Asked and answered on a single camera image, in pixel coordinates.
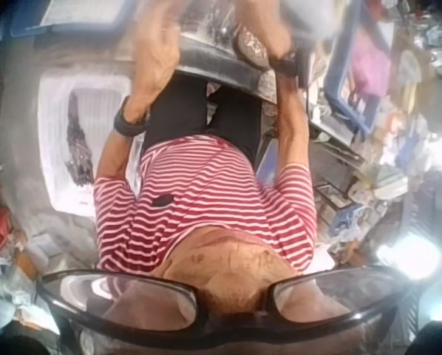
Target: person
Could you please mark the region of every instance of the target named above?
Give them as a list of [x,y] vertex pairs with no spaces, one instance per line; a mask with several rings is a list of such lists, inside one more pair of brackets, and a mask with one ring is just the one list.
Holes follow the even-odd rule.
[[[206,80],[175,73],[185,5],[154,1],[140,20],[132,94],[95,181],[98,268],[195,286],[218,314],[249,312],[269,285],[302,274],[313,258],[305,105],[295,78],[277,74],[278,174],[263,186],[253,170],[262,101],[222,87],[207,124]],[[290,52],[278,0],[239,0],[237,11],[270,58]],[[147,123],[135,195],[126,167],[133,136]]]

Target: wristwatch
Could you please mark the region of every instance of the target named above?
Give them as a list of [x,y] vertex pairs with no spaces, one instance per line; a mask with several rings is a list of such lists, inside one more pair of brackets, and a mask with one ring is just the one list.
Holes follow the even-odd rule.
[[289,78],[297,77],[299,75],[299,65],[296,51],[297,49],[295,45],[292,45],[290,51],[280,59],[269,58],[268,62],[271,65],[271,68]]
[[126,107],[129,96],[124,99],[124,102],[119,109],[115,117],[114,128],[117,133],[123,135],[124,137],[136,137],[141,135],[149,128],[149,122],[147,120],[149,112],[146,112],[143,117],[143,124],[131,124],[124,119],[124,107]]
[[269,64],[273,70],[289,78],[298,77],[299,88],[307,89],[313,48],[302,45],[296,38],[292,38],[290,51],[280,59],[269,58]]

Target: laundry basket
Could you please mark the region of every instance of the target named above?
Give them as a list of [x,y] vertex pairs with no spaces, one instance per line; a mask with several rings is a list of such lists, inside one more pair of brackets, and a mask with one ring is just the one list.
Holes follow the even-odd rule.
[[[92,152],[96,175],[114,117],[130,89],[131,81],[122,75],[56,72],[42,77],[38,95],[38,139],[42,172],[55,210],[83,217],[95,216],[93,187],[77,186],[65,165],[70,160],[67,143],[70,93],[75,93],[78,99],[79,124]],[[136,192],[140,185],[136,171],[142,141],[142,138],[135,140],[126,175]]]

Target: striped shirt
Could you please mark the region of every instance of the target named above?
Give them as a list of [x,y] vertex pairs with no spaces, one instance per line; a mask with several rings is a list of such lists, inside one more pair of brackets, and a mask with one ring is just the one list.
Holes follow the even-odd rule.
[[95,183],[99,268],[144,275],[193,230],[221,226],[262,239],[297,271],[313,257],[316,210],[303,165],[263,186],[236,147],[210,135],[158,144],[140,163],[136,196],[125,180]]

